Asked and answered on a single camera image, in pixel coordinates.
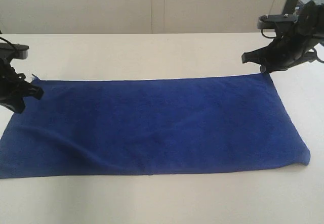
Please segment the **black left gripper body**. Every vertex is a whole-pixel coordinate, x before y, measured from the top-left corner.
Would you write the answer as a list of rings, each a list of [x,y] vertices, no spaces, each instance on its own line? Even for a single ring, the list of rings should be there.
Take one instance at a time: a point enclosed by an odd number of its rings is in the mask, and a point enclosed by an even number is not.
[[[5,99],[22,97],[23,81],[25,81],[25,75],[17,74],[10,63],[1,59],[1,106],[5,107]]]

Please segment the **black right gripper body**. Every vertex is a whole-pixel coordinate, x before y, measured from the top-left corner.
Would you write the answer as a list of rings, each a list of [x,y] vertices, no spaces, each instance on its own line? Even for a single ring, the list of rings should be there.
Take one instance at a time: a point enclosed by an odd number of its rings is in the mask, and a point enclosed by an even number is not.
[[[269,44],[276,50],[270,57],[271,62],[266,65],[271,65],[272,72],[275,72],[286,71],[297,65],[313,62],[318,59],[314,48],[318,43],[318,34],[303,35],[298,32],[298,29],[291,28],[280,39],[275,39]]]

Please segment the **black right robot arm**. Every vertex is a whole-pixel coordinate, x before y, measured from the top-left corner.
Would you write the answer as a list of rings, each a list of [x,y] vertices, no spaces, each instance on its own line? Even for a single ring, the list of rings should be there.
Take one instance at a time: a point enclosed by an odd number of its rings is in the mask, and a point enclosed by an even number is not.
[[[268,46],[243,53],[241,60],[260,65],[262,74],[286,71],[306,62],[323,63],[315,49],[323,43],[323,4],[309,1],[298,16],[260,16],[257,27],[263,36],[264,30],[273,29],[275,37]]]

